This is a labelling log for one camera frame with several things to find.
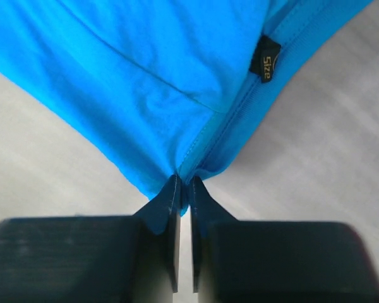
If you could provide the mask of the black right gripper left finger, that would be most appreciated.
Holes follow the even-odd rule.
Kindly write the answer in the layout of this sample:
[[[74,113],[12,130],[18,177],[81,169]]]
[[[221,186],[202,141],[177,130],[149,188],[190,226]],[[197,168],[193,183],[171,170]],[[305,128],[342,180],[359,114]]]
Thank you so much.
[[[0,221],[0,302],[171,302],[181,180],[132,215]]]

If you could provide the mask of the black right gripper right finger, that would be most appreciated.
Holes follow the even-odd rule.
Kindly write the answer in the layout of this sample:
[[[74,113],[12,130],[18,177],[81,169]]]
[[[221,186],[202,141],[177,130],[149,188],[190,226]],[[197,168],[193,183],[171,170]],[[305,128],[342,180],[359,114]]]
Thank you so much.
[[[238,220],[189,184],[199,302],[379,302],[379,277],[343,222]]]

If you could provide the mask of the blue t shirt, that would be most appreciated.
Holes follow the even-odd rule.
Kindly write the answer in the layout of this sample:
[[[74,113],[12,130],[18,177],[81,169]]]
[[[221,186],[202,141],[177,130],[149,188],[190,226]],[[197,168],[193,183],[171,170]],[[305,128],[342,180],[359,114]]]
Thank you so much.
[[[222,172],[366,1],[0,1],[0,73],[143,194]]]

